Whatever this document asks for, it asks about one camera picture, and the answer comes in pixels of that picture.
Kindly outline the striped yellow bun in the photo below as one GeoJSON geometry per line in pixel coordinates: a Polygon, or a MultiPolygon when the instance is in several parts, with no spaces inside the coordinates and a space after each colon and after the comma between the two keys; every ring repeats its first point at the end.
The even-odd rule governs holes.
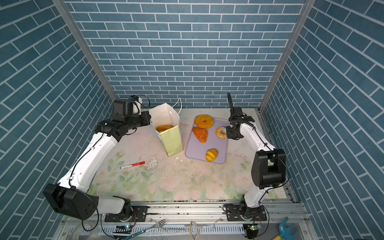
{"type": "Polygon", "coordinates": [[[206,160],[208,162],[213,162],[219,155],[219,152],[216,149],[210,149],[206,153],[206,160]]]}

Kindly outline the floral paper bag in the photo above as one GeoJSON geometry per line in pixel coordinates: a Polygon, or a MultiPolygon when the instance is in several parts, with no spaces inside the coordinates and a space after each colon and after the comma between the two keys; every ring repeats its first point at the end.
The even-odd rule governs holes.
{"type": "Polygon", "coordinates": [[[171,106],[167,103],[150,109],[151,123],[155,130],[161,125],[171,125],[173,128],[159,133],[156,131],[168,157],[180,153],[183,150],[183,143],[180,131],[180,116],[183,107],[181,98],[171,106]]]}

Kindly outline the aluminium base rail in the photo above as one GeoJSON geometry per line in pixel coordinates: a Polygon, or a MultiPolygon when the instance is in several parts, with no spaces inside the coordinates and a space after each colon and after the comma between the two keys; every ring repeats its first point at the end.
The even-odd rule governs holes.
{"type": "Polygon", "coordinates": [[[64,218],[55,240],[117,240],[135,234],[153,226],[156,222],[166,220],[166,224],[158,230],[152,230],[137,236],[138,240],[173,237],[200,239],[205,235],[214,237],[231,236],[241,239],[273,239],[280,233],[280,223],[288,217],[286,227],[294,225],[300,231],[298,240],[317,239],[304,205],[288,200],[266,200],[261,207],[267,215],[266,221],[227,221],[222,206],[225,204],[240,205],[237,201],[201,201],[201,202],[143,202],[133,206],[148,206],[145,222],[107,223],[106,214],[91,217],[82,222],[74,218],[64,218]]]}

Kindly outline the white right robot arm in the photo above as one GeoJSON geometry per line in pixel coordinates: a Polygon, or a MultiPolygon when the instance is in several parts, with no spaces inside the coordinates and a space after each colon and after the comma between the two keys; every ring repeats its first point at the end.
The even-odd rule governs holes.
{"type": "Polygon", "coordinates": [[[255,150],[251,169],[253,183],[242,202],[246,210],[259,208],[262,199],[270,190],[282,187],[289,181],[286,153],[282,149],[276,149],[256,125],[245,121],[244,118],[230,120],[227,138],[245,138],[255,150]]]}

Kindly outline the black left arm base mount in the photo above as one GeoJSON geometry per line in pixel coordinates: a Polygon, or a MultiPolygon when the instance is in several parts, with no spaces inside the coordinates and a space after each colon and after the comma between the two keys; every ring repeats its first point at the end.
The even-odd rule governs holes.
{"type": "Polygon", "coordinates": [[[148,206],[131,206],[123,210],[120,214],[106,214],[105,222],[107,223],[134,223],[145,222],[148,206]]]}

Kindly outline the metal fork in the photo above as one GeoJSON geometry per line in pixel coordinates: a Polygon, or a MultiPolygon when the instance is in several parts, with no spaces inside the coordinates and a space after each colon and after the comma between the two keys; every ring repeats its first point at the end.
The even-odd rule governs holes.
{"type": "Polygon", "coordinates": [[[156,222],[153,226],[151,226],[149,228],[146,228],[146,229],[144,229],[142,231],[139,231],[139,232],[137,232],[135,234],[132,234],[130,236],[127,236],[127,237],[123,238],[122,240],[130,240],[132,238],[135,238],[135,237],[137,237],[139,235],[142,235],[144,233],[147,233],[149,231],[158,230],[159,228],[163,227],[165,224],[166,224],[166,220],[161,220],[159,222],[156,222]]]}

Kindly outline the red white marker pen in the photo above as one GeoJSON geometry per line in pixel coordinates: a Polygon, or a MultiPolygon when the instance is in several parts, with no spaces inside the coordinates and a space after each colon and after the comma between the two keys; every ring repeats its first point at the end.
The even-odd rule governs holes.
{"type": "Polygon", "coordinates": [[[121,166],[120,169],[127,169],[127,168],[136,167],[136,166],[140,166],[140,165],[144,165],[144,164],[145,164],[145,162],[143,161],[143,162],[139,162],[139,163],[121,166]]]}

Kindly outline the aluminium corner post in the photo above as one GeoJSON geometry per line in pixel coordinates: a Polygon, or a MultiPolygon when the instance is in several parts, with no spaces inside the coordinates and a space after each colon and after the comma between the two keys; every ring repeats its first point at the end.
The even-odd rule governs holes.
{"type": "Polygon", "coordinates": [[[71,34],[75,38],[76,42],[78,43],[80,49],[82,50],[83,54],[87,58],[89,64],[91,65],[92,69],[96,73],[97,77],[99,78],[99,81],[104,86],[105,90],[107,91],[109,97],[112,101],[116,100],[116,94],[114,93],[111,85],[109,84],[103,70],[101,69],[99,63],[97,62],[94,54],[92,53],[92,50],[90,49],[86,39],[84,38],[83,34],[81,33],[81,30],[79,29],[75,19],[73,18],[72,14],[70,13],[65,1],[62,0],[52,0],[54,6],[58,10],[59,14],[63,18],[64,22],[66,23],[67,27],[69,28],[71,34]]]}
{"type": "Polygon", "coordinates": [[[279,64],[276,67],[276,70],[274,72],[273,77],[271,78],[270,84],[267,88],[267,91],[263,97],[263,100],[261,102],[261,105],[259,107],[259,112],[263,112],[267,106],[267,103],[273,93],[273,90],[275,86],[277,85],[279,81],[279,77],[281,76],[281,73],[287,63],[287,60],[293,50],[293,47],[295,46],[295,43],[304,27],[304,24],[309,17],[309,14],[315,4],[315,0],[308,0],[305,1],[305,4],[299,14],[299,17],[297,19],[297,22],[295,23],[295,26],[292,30],[292,33],[290,35],[290,38],[287,41],[287,45],[285,46],[285,49],[280,57],[279,64]]]}

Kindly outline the aluminium corner post right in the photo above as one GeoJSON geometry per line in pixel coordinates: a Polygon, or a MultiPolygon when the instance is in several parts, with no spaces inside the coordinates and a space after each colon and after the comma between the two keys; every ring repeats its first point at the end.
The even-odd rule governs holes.
{"type": "Polygon", "coordinates": [[[295,23],[295,26],[292,30],[292,33],[290,35],[290,38],[287,41],[287,45],[285,46],[285,49],[280,57],[279,64],[276,67],[276,70],[274,72],[273,77],[271,78],[270,84],[267,88],[267,91],[263,97],[263,100],[261,102],[261,105],[259,107],[259,112],[263,112],[267,106],[267,103],[273,93],[273,90],[275,86],[277,85],[279,81],[279,77],[281,76],[281,73],[287,63],[287,60],[293,50],[293,47],[295,46],[295,43],[304,27],[304,24],[309,17],[309,14],[315,4],[315,0],[308,0],[305,1],[305,4],[299,14],[299,17],[297,19],[297,22],[295,23]]]}

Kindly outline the orange ring bread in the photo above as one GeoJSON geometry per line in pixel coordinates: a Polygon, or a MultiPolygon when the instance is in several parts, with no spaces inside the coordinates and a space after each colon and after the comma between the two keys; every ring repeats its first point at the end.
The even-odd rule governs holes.
{"type": "Polygon", "coordinates": [[[198,128],[210,129],[214,125],[214,119],[210,115],[199,115],[195,118],[198,128]]]}

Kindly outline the aluminium corner post left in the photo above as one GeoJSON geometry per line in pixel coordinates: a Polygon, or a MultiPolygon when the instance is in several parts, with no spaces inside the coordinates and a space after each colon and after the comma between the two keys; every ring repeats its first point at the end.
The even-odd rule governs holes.
{"type": "Polygon", "coordinates": [[[116,100],[116,94],[114,93],[111,85],[109,84],[103,70],[101,69],[99,63],[97,62],[94,54],[92,53],[92,50],[90,49],[86,39],[84,38],[83,34],[81,33],[81,30],[79,29],[75,19],[73,18],[72,14],[70,13],[65,1],[62,0],[52,0],[54,6],[58,10],[59,14],[63,18],[64,22],[66,23],[67,27],[69,28],[71,34],[75,38],[76,42],[78,43],[80,49],[82,50],[83,54],[87,58],[89,64],[91,65],[92,69],[96,73],[97,77],[99,78],[99,81],[104,86],[105,90],[107,91],[109,97],[112,101],[116,100]]]}

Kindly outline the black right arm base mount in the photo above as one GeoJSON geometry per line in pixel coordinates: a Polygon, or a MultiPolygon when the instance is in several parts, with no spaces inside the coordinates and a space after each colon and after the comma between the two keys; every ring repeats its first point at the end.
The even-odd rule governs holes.
{"type": "Polygon", "coordinates": [[[266,221],[267,215],[263,207],[249,208],[245,205],[225,204],[222,206],[227,221],[266,221]]]}

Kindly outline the large sesame oval bread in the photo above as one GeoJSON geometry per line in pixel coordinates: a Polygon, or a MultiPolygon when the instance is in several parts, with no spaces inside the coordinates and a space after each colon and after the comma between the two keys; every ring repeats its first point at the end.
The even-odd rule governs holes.
{"type": "Polygon", "coordinates": [[[162,132],[167,131],[167,130],[169,130],[171,128],[173,128],[173,126],[171,126],[171,125],[161,125],[161,126],[158,126],[156,128],[156,131],[159,132],[159,133],[162,133],[162,132]]]}

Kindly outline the lilac plastic tray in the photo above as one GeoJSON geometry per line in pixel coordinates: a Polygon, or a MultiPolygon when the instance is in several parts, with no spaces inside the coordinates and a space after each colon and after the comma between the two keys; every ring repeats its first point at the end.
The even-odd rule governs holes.
{"type": "Polygon", "coordinates": [[[208,131],[208,139],[206,143],[201,143],[193,132],[190,133],[190,137],[185,149],[185,155],[187,158],[200,160],[206,162],[206,153],[210,149],[218,151],[218,157],[213,161],[216,164],[224,164],[227,160],[228,139],[221,139],[217,137],[216,130],[220,127],[227,127],[230,123],[226,119],[214,118],[214,124],[208,131]]]}

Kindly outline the dark orange crusty bread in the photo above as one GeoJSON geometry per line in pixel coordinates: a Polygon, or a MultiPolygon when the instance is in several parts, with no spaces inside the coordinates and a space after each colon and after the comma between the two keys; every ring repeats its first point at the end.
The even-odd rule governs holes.
{"type": "Polygon", "coordinates": [[[204,128],[194,127],[193,133],[196,136],[197,140],[203,144],[207,142],[208,131],[204,128]]]}

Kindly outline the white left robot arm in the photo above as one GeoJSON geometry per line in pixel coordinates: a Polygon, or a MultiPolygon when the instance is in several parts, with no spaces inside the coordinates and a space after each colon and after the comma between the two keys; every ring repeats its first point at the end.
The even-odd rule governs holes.
{"type": "Polygon", "coordinates": [[[98,123],[87,149],[56,183],[48,184],[43,194],[54,212],[87,220],[92,215],[112,214],[121,221],[132,217],[131,201],[122,197],[98,197],[87,192],[101,163],[128,131],[150,124],[148,111],[133,116],[114,116],[98,123]]]}

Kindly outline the blue toy wrench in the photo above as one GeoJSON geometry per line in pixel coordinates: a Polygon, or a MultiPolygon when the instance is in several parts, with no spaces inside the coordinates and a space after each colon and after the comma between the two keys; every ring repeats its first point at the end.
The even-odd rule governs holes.
{"type": "Polygon", "coordinates": [[[298,237],[300,231],[294,225],[286,227],[289,218],[286,217],[279,225],[280,234],[273,238],[273,240],[294,240],[298,237]]]}

